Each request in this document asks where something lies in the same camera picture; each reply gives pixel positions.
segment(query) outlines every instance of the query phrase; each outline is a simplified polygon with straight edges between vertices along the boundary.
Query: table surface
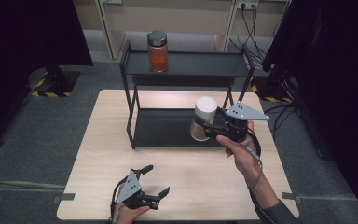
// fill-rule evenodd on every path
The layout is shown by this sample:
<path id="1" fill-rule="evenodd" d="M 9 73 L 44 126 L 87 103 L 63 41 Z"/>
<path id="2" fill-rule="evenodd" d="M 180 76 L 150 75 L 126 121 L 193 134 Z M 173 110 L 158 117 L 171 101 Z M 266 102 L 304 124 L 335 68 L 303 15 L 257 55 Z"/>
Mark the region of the table surface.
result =
<path id="1" fill-rule="evenodd" d="M 217 91 L 139 91 L 141 107 L 194 108 L 196 100 L 211 96 L 221 106 L 225 92 Z M 262 112 L 254 93 L 247 92 L 244 104 Z M 246 220 L 258 219 L 249 191 L 233 158 L 223 147 L 137 147 L 131 149 L 126 126 L 129 109 L 123 90 L 100 92 L 91 114 L 64 194 L 73 200 L 61 201 L 57 217 L 62 220 L 107 220 L 113 190 L 130 169 L 154 165 L 142 175 L 140 184 L 149 195 L 167 187 L 170 193 L 159 205 L 138 220 Z M 264 173 L 278 197 L 298 217 L 294 200 L 282 198 L 291 193 L 277 149 L 266 121 L 255 121 L 262 147 Z"/>

